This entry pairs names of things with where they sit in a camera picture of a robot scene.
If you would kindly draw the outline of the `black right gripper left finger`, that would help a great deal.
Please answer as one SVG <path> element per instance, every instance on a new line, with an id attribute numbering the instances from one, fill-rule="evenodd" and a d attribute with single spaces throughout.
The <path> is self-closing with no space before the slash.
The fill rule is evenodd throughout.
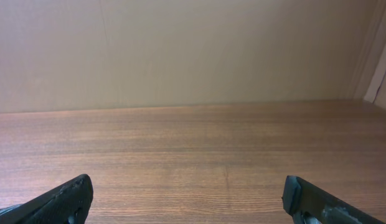
<path id="1" fill-rule="evenodd" d="M 26 203 L 0 208 L 0 223 L 84 224 L 92 202 L 91 178 L 81 174 Z"/>

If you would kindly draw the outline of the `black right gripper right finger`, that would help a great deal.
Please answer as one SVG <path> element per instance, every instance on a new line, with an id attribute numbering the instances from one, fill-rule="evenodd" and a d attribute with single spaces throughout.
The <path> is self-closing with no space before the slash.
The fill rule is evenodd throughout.
<path id="1" fill-rule="evenodd" d="M 282 201 L 294 224 L 383 224 L 298 176 L 286 177 Z"/>

